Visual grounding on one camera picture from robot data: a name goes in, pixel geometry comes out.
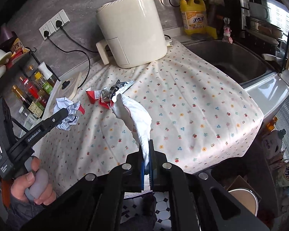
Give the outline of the person's left hand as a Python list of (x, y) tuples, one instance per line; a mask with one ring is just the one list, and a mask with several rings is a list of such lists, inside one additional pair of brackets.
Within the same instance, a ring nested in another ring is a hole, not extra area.
[[(40, 166), (40, 159), (33, 156), (33, 160), (31, 162), (31, 168), (32, 171), (28, 172), (27, 174), (24, 174), (22, 176), (19, 176), (17, 179), (14, 180), (10, 192), (11, 195), (25, 203), (29, 203), (29, 199), (25, 195), (26, 188), (31, 187), (35, 182), (35, 175), (33, 174), (33, 171), (38, 171)], [(54, 202), (56, 199), (56, 193), (53, 190), (52, 184), (48, 184), (45, 190), (41, 193), (40, 197), (37, 199), (34, 199), (34, 203), (36, 205), (50, 205), (52, 202)]]

